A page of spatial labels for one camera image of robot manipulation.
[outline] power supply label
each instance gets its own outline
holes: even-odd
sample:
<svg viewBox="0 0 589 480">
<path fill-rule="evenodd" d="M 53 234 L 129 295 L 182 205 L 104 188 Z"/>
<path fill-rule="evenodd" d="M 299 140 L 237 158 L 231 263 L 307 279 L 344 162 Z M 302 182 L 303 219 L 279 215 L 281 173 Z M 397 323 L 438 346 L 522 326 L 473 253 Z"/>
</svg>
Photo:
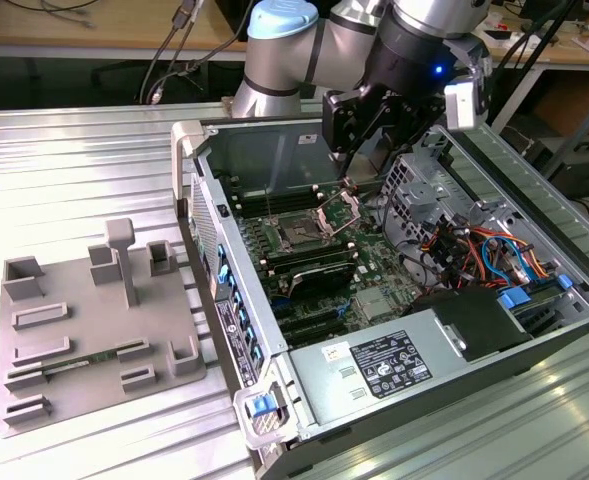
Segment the power supply label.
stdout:
<svg viewBox="0 0 589 480">
<path fill-rule="evenodd" d="M 404 330 L 350 348 L 370 392 L 385 398 L 432 378 Z"/>
</svg>

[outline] motherboard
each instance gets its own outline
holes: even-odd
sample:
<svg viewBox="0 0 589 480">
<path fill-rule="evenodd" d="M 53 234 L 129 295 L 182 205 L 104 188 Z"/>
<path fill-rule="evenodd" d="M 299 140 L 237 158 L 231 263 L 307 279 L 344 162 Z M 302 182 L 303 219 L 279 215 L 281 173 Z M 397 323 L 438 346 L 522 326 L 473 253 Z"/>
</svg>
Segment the motherboard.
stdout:
<svg viewBox="0 0 589 480">
<path fill-rule="evenodd" d="M 258 195 L 236 205 L 245 246 L 294 348 L 398 318 L 421 295 L 349 188 Z"/>
</svg>

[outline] gray plastic handle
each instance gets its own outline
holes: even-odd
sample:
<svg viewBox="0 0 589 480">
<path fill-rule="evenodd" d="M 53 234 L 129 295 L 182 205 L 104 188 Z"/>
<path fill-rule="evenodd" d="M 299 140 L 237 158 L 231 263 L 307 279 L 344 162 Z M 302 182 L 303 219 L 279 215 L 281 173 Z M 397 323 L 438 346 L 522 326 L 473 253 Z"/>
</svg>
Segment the gray plastic handle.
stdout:
<svg viewBox="0 0 589 480">
<path fill-rule="evenodd" d="M 234 410 L 236 411 L 236 416 L 238 417 L 238 423 L 241 427 L 243 438 L 245 438 L 245 444 L 252 450 L 258 450 L 259 448 L 266 447 L 272 443 L 287 442 L 298 436 L 298 420 L 294 413 L 294 409 L 289 404 L 287 405 L 289 416 L 283 425 L 270 432 L 262 434 L 256 433 L 254 430 L 254 419 L 248 415 L 245 405 L 252 398 L 269 394 L 270 386 L 272 384 L 273 381 L 265 379 L 255 383 L 251 387 L 239 390 L 234 394 L 233 405 Z"/>
</svg>

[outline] metal table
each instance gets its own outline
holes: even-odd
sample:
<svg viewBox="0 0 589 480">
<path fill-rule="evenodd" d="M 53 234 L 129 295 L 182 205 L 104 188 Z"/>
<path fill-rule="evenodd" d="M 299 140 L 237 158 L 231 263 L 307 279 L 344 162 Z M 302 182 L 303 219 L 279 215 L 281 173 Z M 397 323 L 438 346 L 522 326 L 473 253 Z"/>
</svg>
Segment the metal table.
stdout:
<svg viewBox="0 0 589 480">
<path fill-rule="evenodd" d="M 179 253 L 208 365 L 200 382 L 0 439 L 0 478 L 253 478 L 171 204 L 170 126 L 220 116 L 218 104 L 0 112 L 0 278 L 4 258 L 86 256 L 105 219 L 130 216 L 139 245 Z M 374 476 L 589 477 L 589 336 L 297 478 Z"/>
<path fill-rule="evenodd" d="M 0 266 L 87 256 L 104 221 L 127 215 L 137 246 L 177 251 L 208 367 L 202 381 L 0 438 L 0 478 L 253 478 L 171 202 L 170 126 L 221 115 L 213 104 L 0 113 Z"/>
</svg>

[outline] blue wire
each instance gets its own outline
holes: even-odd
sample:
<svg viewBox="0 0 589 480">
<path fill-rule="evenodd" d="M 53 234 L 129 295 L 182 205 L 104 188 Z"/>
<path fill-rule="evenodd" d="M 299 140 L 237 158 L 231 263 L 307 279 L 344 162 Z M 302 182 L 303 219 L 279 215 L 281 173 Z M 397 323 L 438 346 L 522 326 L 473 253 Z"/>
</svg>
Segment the blue wire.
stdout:
<svg viewBox="0 0 589 480">
<path fill-rule="evenodd" d="M 529 277 L 530 280 L 538 280 L 539 279 L 538 275 L 536 275 L 536 273 L 534 273 L 534 271 L 527 265 L 527 262 L 523 258 L 523 255 L 521 255 L 521 252 L 518 249 L 518 247 L 516 245 L 514 245 L 514 242 L 512 240 L 510 240 L 509 238 L 501 237 L 500 235 L 490 237 L 487 240 L 485 240 L 485 242 L 483 242 L 483 247 L 481 248 L 481 253 L 483 254 L 483 263 L 485 263 L 485 266 L 491 272 L 495 273 L 496 275 L 498 275 L 499 277 L 504 279 L 508 285 L 512 285 L 512 282 L 510 282 L 509 277 L 507 275 L 505 275 L 503 272 L 501 272 L 500 270 L 496 270 L 492 266 L 492 264 L 490 263 L 489 257 L 487 255 L 487 245 L 488 245 L 489 241 L 492 240 L 493 238 L 497 239 L 497 240 L 503 240 L 514 251 L 514 253 L 516 254 L 516 257 L 518 258 L 519 263 L 521 264 L 521 267 L 523 267 L 523 270 L 525 271 L 525 273 L 527 274 L 527 276 Z"/>
</svg>

